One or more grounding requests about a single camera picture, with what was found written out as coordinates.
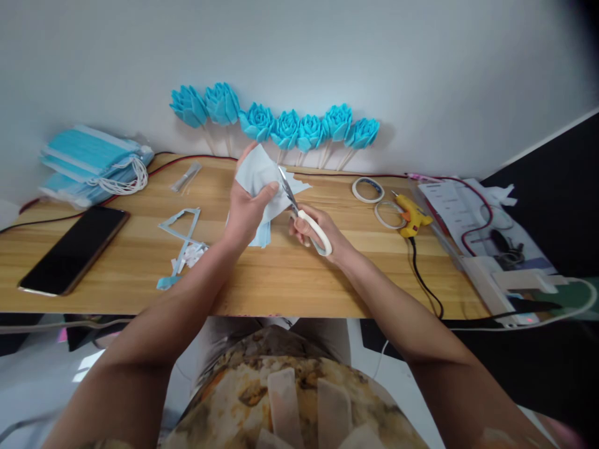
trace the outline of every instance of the power strip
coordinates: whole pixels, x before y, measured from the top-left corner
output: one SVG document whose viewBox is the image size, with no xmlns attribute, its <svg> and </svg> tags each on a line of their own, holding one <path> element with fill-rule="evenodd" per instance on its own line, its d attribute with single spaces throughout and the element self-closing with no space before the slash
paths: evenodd
<svg viewBox="0 0 599 449">
<path fill-rule="evenodd" d="M 515 312 L 516 309 L 507 298 L 510 290 L 536 289 L 543 293 L 557 293 L 555 285 L 568 283 L 561 276 L 547 276 L 539 269 L 504 271 L 489 256 L 461 256 L 460 261 L 492 315 Z M 535 314 L 519 314 L 498 318 L 496 321 L 505 327 L 515 327 L 536 324 L 539 319 Z"/>
</svg>

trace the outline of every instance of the masking tape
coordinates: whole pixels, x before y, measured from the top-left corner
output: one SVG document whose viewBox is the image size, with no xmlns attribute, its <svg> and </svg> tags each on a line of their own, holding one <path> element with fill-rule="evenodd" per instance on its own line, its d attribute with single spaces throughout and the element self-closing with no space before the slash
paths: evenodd
<svg viewBox="0 0 599 449">
<path fill-rule="evenodd" d="M 406 225 L 406 219 L 403 218 L 401 215 L 399 215 L 401 217 L 401 224 L 399 226 L 391 226 L 389 223 L 386 223 L 381 216 L 379 215 L 379 206 L 381 204 L 385 204 L 385 205 L 389 205 L 392 206 L 393 208 L 395 208 L 395 210 L 397 212 L 399 212 L 400 214 L 403 214 L 404 210 L 402 210 L 401 207 L 397 206 L 395 203 L 391 202 L 391 201 L 381 201 L 380 203 L 377 203 L 377 205 L 374 207 L 374 214 L 376 215 L 376 218 L 379 219 L 379 221 L 381 222 L 381 224 L 383 226 L 385 226 L 385 228 L 389 228 L 389 229 L 400 229 L 403 228 Z"/>
<path fill-rule="evenodd" d="M 375 198 L 373 200 L 368 200 L 365 197 L 363 197 L 362 195 L 360 195 L 358 193 L 358 189 L 356 189 L 356 186 L 362 182 L 365 182 L 367 184 L 370 184 L 371 186 L 373 186 L 376 191 L 379 193 L 378 198 Z M 358 178 L 351 186 L 351 191 L 354 193 L 354 196 L 359 199 L 360 201 L 362 201 L 363 203 L 367 203 L 367 204 L 375 204 L 378 203 L 379 201 L 382 200 L 383 196 L 385 196 L 385 191 L 382 188 L 382 186 L 375 180 L 367 178 L 366 176 L 363 176 L 362 178 Z"/>
</svg>

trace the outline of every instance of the person's left hand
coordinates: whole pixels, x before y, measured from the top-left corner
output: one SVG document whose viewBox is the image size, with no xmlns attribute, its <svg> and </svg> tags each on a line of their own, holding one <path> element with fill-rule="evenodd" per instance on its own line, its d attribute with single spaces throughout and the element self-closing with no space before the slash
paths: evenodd
<svg viewBox="0 0 599 449">
<path fill-rule="evenodd" d="M 237 167 L 235 168 L 235 174 L 243 163 L 244 159 L 250 154 L 258 142 L 252 142 L 243 151 L 243 154 L 237 161 Z M 260 193 L 252 198 L 251 195 L 241 185 L 233 179 L 233 186 L 231 187 L 231 207 L 229 210 L 229 221 L 225 228 L 225 238 L 239 245 L 243 248 L 248 246 L 253 238 L 256 236 L 256 230 L 260 221 L 262 221 L 262 214 L 264 208 L 273 199 L 276 192 L 279 190 L 279 183 L 276 181 L 266 185 Z"/>
</svg>

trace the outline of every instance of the scissor blade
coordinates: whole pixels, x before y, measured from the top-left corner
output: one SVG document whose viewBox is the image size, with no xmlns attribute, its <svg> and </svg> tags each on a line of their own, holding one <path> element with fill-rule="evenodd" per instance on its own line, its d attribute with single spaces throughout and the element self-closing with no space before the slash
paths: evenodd
<svg viewBox="0 0 599 449">
<path fill-rule="evenodd" d="M 279 165 L 277 165 L 277 168 L 281 172 L 281 177 L 283 178 L 283 189 L 285 190 L 285 193 L 287 194 L 287 198 L 289 198 L 289 200 L 291 201 L 291 206 L 293 207 L 293 210 L 295 210 L 295 213 L 297 213 L 297 212 L 299 212 L 298 202 L 295 200 L 295 196 L 293 196 L 291 187 L 289 186 L 289 183 L 287 182 L 287 177 L 285 177 L 285 172 Z"/>
</svg>

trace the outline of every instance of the scissors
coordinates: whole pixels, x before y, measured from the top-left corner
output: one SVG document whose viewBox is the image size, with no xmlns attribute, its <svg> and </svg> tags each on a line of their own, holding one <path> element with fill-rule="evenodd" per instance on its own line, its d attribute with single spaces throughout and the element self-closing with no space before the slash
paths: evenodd
<svg viewBox="0 0 599 449">
<path fill-rule="evenodd" d="M 310 215 L 308 215 L 303 210 L 300 210 L 300 208 L 298 208 L 298 202 L 295 201 L 295 197 L 293 196 L 291 187 L 289 187 L 289 183 L 287 182 L 287 177 L 285 177 L 285 172 L 283 171 L 283 169 L 280 166 L 277 166 L 277 167 L 278 167 L 279 171 L 281 172 L 281 176 L 283 177 L 283 189 L 285 190 L 285 193 L 287 194 L 287 198 L 289 198 L 289 200 L 291 201 L 291 209 L 293 210 L 293 213 L 295 214 L 296 217 L 300 217 L 301 219 L 306 220 L 308 222 L 308 224 L 310 225 L 310 227 L 312 229 L 314 229 L 314 232 L 316 233 L 316 235 L 318 235 L 320 237 L 320 240 L 323 242 L 324 249 L 321 248 L 320 245 L 318 245 L 318 243 L 316 243 L 312 237 L 310 237 L 310 240 L 312 240 L 312 244 L 318 251 L 318 254 L 320 254 L 321 256 L 330 255 L 333 252 L 333 247 L 331 246 L 331 242 L 330 242 L 329 238 L 326 236 L 323 229 L 320 226 L 318 226 L 318 223 L 315 222 L 314 218 L 310 217 Z"/>
</svg>

